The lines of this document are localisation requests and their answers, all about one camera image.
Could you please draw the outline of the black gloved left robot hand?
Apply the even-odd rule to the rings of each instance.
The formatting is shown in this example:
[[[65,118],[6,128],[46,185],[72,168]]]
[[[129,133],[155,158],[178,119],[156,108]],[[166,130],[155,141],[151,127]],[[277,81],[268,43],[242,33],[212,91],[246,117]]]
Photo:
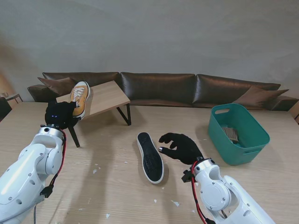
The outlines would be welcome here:
[[[49,102],[45,114],[46,125],[58,127],[62,130],[75,126],[78,122],[78,118],[73,117],[75,108],[75,102]]]

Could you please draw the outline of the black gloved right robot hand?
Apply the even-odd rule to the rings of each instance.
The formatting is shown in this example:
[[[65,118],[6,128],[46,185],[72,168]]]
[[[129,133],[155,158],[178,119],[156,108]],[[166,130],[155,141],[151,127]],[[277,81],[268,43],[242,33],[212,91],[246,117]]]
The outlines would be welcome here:
[[[166,133],[159,139],[159,143],[170,142],[170,148],[159,147],[159,152],[186,165],[192,165],[198,157],[203,158],[196,143],[184,134]]]

